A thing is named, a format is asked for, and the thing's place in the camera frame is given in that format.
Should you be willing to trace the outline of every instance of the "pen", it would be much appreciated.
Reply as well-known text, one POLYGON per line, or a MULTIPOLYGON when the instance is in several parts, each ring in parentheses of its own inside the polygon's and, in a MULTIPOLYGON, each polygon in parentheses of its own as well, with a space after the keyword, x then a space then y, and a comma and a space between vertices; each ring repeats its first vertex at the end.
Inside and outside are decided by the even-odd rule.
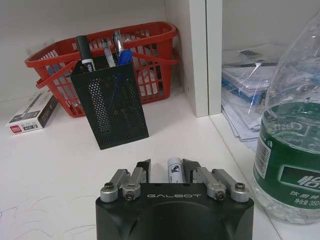
POLYGON ((112 56, 112 53, 111 53, 111 50, 110 50, 110 47, 109 47, 107 40, 104 38, 102 39, 102 45, 104 48, 104 55, 105 55, 105 58, 108 62, 109 68, 115 67, 116 64, 114 61, 114 57, 112 56))
POLYGON ((96 70, 94 60, 92 59, 92 54, 89 47, 89 42, 86 36, 81 35, 75 38, 76 46, 81 55, 81 63, 85 66, 88 72, 93 72, 96 70))
POLYGON ((123 50, 120 53, 119 60, 117 66, 129 64, 132 61, 132 51, 131 50, 123 50))
POLYGON ((117 57, 119 58, 121 52, 124 50, 124 43, 122 41, 120 30, 119 29, 115 30, 112 37, 114 41, 116 54, 117 54, 117 57))

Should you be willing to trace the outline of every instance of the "basket handle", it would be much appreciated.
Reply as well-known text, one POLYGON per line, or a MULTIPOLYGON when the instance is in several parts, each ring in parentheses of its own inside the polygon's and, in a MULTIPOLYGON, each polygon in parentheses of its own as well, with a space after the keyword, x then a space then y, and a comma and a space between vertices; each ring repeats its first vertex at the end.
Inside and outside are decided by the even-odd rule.
POLYGON ((48 77, 47 79, 45 80, 42 80, 39 79, 37 82, 36 82, 36 87, 38 89, 41 89, 43 88, 44 86, 47 85, 47 83, 49 83, 50 81, 54 80, 54 79, 58 79, 60 76, 64 75, 64 73, 66 72, 66 70, 68 69, 71 69, 73 68, 76 64, 77 64, 78 61, 72 61, 70 62, 69 64, 67 64, 66 66, 62 67, 59 71, 55 72, 54 74, 52 74, 50 77, 48 77))
POLYGON ((180 55, 179 55, 178 51, 175 48, 173 48, 173 55, 174 55, 174 59, 163 59, 163 58, 150 56, 150 55, 145 55, 145 54, 137 53, 137 52, 133 52, 132 53, 133 57, 137 57, 137 58, 140 58, 140 59, 145 59, 145 60, 157 62, 157 63, 160 63, 160 64, 166 64, 166 65, 175 65, 180 61, 180 55))
MULTIPOLYGON (((140 59, 145 59, 145 60, 149 60, 149 61, 153 61, 153 62, 157 62, 160 64, 166 64, 166 65, 175 65, 179 62, 180 60, 180 55, 178 53, 178 51, 173 48, 173 54, 174 54, 174 59, 163 59, 163 58, 159 58, 159 57, 155 57, 155 56, 150 56, 150 55, 145 55, 145 54, 141 54, 141 53, 137 53, 137 52, 133 52, 132 55, 133 57, 137 57, 140 59)), ((50 81, 59 78, 59 76, 64 75, 64 73, 66 72, 66 69, 71 69, 73 68, 78 61, 72 61, 69 64, 67 64, 66 66, 64 66, 63 68, 61 68, 59 71, 55 72, 54 74, 52 74, 50 77, 48 77, 45 80, 38 80, 36 82, 36 87, 38 89, 43 88, 44 86, 47 85, 47 83, 49 83, 50 81)))

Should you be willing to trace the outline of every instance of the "black marker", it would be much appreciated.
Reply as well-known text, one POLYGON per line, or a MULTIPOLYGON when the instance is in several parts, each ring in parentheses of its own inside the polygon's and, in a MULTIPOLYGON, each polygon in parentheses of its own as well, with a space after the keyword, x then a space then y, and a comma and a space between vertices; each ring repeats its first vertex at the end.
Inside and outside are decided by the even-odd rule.
POLYGON ((92 54, 89 47, 89 42, 86 36, 81 35, 75 37, 76 46, 81 55, 82 64, 86 67, 88 72, 93 72, 96 70, 94 61, 92 59, 92 54))

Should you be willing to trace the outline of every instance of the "red plastic basket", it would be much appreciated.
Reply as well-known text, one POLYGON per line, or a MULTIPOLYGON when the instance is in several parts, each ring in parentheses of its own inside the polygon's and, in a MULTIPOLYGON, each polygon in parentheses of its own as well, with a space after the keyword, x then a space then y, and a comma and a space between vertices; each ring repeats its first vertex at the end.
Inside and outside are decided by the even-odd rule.
MULTIPOLYGON (((87 35, 94 57, 104 55, 102 38, 111 44, 114 31, 111 29, 87 35)), ((151 22, 121 27, 120 32, 126 39, 124 48, 133 51, 133 68, 141 103, 169 97, 171 65, 179 61, 179 55, 173 48, 176 27, 166 22, 151 22)), ((47 85, 72 117, 85 115, 69 77, 80 59, 76 39, 69 38, 47 46, 25 60, 26 66, 34 68, 41 77, 36 87, 40 89, 47 85)))

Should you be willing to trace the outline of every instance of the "stack of papers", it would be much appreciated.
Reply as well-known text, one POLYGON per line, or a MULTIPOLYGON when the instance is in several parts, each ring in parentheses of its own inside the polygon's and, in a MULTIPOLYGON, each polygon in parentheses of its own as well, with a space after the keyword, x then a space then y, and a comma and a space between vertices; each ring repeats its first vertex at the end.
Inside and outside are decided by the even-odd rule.
POLYGON ((256 151, 264 97, 286 48, 276 44, 223 51, 222 113, 233 134, 256 151))
POLYGON ((248 97, 262 94, 269 87, 276 66, 222 67, 222 77, 248 97))
POLYGON ((236 109, 235 105, 230 102, 230 99, 233 98, 238 98, 237 106, 241 109, 247 107, 248 103, 245 100, 226 89, 222 89, 222 113, 229 122, 234 136, 255 151, 260 131, 261 114, 246 114, 241 109, 236 109))

